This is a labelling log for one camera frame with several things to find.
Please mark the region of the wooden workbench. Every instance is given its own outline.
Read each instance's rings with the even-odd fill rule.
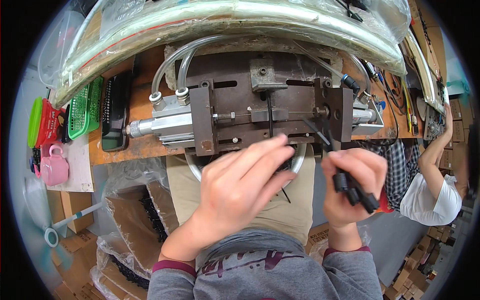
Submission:
[[[139,76],[134,79],[132,83],[132,96],[130,99],[130,117],[129,122],[134,120],[142,120],[152,117],[152,105],[148,100],[148,97],[151,94],[151,85],[152,79],[157,68],[164,60],[164,46],[158,46],[151,49],[148,49],[140,54],[139,57]],[[131,69],[133,66],[133,58],[125,60],[113,67],[109,71],[102,74],[105,78],[104,86],[102,89],[102,100],[104,98],[106,79],[112,77],[115,74],[118,74],[124,70]],[[350,59],[344,58],[343,61],[343,73],[348,73],[350,76],[355,78],[359,83],[362,90],[365,88],[365,81],[363,75],[360,73],[358,68],[351,62]],[[387,80],[389,85],[393,87],[392,78],[387,74]],[[383,90],[377,86],[375,83],[371,84],[371,93],[376,94],[379,97],[385,97]],[[160,84],[160,92],[163,96],[174,95],[175,92],[170,90],[167,87],[165,79],[162,80]],[[412,133],[408,132],[407,119],[405,115],[400,115],[398,108],[393,106],[394,111],[397,115],[398,124],[400,127],[399,138],[414,138]],[[421,119],[417,118],[419,121],[419,136],[423,133],[423,124]],[[395,138],[395,120],[393,118],[391,109],[387,103],[385,110],[383,112],[384,128],[379,130],[376,134],[370,136],[372,139],[383,139],[383,138]],[[174,155],[184,153],[184,149],[171,149],[161,145],[158,138],[154,135],[146,135],[143,137],[129,139],[129,144],[127,149],[117,152],[104,152],[101,146],[101,128],[91,132],[88,139],[88,148],[90,156],[90,165],[100,165],[111,162],[120,162],[130,159],[138,158],[147,158],[147,157],[156,157],[156,156],[165,156],[165,155]],[[365,139],[365,136],[352,136],[352,139],[360,140]]]

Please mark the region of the pink cup handle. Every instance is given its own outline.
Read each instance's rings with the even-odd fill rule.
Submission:
[[[59,149],[60,150],[60,154],[56,154],[56,153],[53,153],[53,150],[55,149]],[[52,145],[50,146],[50,150],[48,151],[50,153],[50,156],[51,157],[63,157],[62,154],[63,154],[63,149],[58,146],[58,145]]]

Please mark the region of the person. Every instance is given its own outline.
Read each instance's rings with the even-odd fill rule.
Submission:
[[[408,159],[408,148],[401,139],[388,147],[359,142],[363,148],[388,161],[384,186],[385,202],[388,201],[387,212],[397,210],[401,215],[427,226],[442,226],[453,222],[468,190],[466,143],[455,146],[455,176],[443,176],[438,169],[444,148],[453,134],[451,108],[447,103],[444,108],[445,130],[421,155],[418,144],[413,144],[411,158]]]
[[[289,171],[275,174],[294,153],[287,140],[282,134],[207,165],[197,181],[196,204],[173,193],[172,184],[194,190],[194,182],[171,177],[185,165],[167,160],[175,209],[186,207],[181,202],[195,207],[184,222],[183,211],[177,210],[182,224],[165,240],[153,266],[149,300],[382,299],[372,254],[362,246],[356,226],[369,215],[335,192],[332,176],[336,167],[349,171],[365,191],[378,197],[386,161],[360,148],[331,152],[323,159],[329,249],[320,265],[303,247],[310,229],[305,224],[312,224],[311,200],[306,204],[289,195],[288,203],[276,197],[282,186],[302,176],[301,170],[297,178]],[[311,147],[307,156],[312,156]],[[294,216],[287,217],[288,208]]]

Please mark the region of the concrete floor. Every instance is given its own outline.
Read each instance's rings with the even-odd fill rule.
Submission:
[[[327,222],[322,210],[325,200],[325,177],[320,166],[321,160],[316,159],[312,227]],[[403,217],[398,212],[375,214],[357,225],[368,225],[367,232],[372,238],[369,247],[378,277],[386,286],[392,283],[404,257],[428,231],[427,226]]]

